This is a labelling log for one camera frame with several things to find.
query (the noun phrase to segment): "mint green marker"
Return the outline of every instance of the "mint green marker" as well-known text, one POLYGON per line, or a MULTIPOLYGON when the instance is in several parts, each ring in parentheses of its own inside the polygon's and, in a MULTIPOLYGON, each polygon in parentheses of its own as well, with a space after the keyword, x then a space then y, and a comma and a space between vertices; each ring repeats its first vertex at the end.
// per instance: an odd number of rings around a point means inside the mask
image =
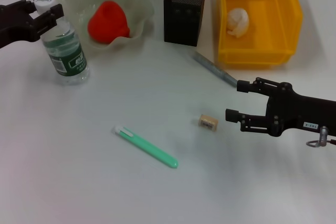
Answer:
POLYGON ((138 135, 134 134, 130 130, 126 129, 122 126, 114 127, 114 132, 119 136, 123 137, 127 141, 134 144, 136 147, 140 148, 147 154, 155 157, 157 160, 161 161, 163 164, 169 166, 170 168, 177 168, 179 166, 179 162, 176 158, 172 157, 171 155, 167 154, 163 150, 159 149, 155 145, 151 144, 147 140, 139 137, 138 135))

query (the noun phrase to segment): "bottle cap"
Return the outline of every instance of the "bottle cap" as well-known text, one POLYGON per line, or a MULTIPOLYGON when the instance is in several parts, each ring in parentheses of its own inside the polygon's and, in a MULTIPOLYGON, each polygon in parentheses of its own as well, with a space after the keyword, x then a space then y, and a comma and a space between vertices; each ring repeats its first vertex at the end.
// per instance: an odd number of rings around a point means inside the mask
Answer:
POLYGON ((53 6, 57 5, 58 3, 56 0, 34 0, 34 4, 39 15, 45 13, 46 11, 50 10, 53 6))

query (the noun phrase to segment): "clear plastic bowl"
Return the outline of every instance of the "clear plastic bowl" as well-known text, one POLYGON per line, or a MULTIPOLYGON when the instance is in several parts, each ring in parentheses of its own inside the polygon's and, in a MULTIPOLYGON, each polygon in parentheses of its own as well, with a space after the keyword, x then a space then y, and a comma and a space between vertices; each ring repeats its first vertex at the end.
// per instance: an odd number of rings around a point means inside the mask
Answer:
POLYGON ((94 49, 107 50, 114 45, 126 44, 141 36, 144 23, 154 14, 149 0, 111 0, 115 1, 125 12, 130 38, 118 37, 110 44, 101 44, 91 39, 88 33, 88 22, 98 7, 107 0, 57 0, 62 4, 65 16, 72 23, 81 43, 94 49))

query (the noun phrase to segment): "table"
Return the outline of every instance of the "table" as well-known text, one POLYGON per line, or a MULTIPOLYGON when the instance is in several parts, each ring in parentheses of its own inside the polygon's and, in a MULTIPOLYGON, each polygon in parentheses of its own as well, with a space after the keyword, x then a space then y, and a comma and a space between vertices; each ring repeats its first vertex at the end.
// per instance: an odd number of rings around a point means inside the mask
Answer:
MULTIPOLYGON (((0 0, 9 4, 16 0, 0 0)), ((163 41, 163 0, 144 36, 109 54, 87 54, 91 76, 60 86, 40 41, 0 50, 0 218, 3 224, 335 223, 336 148, 317 134, 243 133, 225 109, 263 115, 267 97, 236 92, 163 41), (217 132, 197 126, 219 119, 217 132), (175 156, 170 169, 114 135, 121 124, 175 156)), ((288 81, 336 100, 335 0, 300 0, 295 56, 237 79, 288 81)), ((197 50, 213 58, 206 0, 197 50)))

